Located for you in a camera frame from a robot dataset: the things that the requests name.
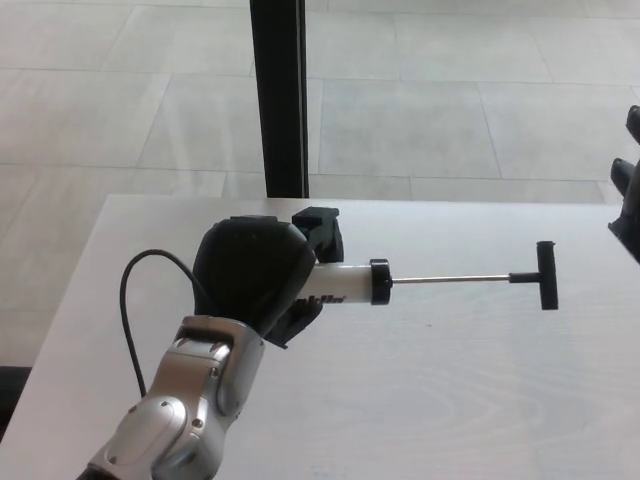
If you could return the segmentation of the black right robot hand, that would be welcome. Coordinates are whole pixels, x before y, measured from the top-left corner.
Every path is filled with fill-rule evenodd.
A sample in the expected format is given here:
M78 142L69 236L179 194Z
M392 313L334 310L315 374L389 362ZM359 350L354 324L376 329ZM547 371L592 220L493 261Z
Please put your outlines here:
M639 262L639 162L632 164L616 158L611 165L610 179L623 197L619 217L608 224L610 232Z

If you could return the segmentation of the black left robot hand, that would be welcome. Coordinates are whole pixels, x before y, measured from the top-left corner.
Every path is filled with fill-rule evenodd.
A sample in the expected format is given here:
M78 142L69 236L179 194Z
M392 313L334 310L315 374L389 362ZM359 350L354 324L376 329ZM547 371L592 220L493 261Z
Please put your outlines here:
M192 272L196 315L237 320L282 349L338 294L301 293L318 264L344 260L335 208L308 207L289 222L234 216L204 235Z

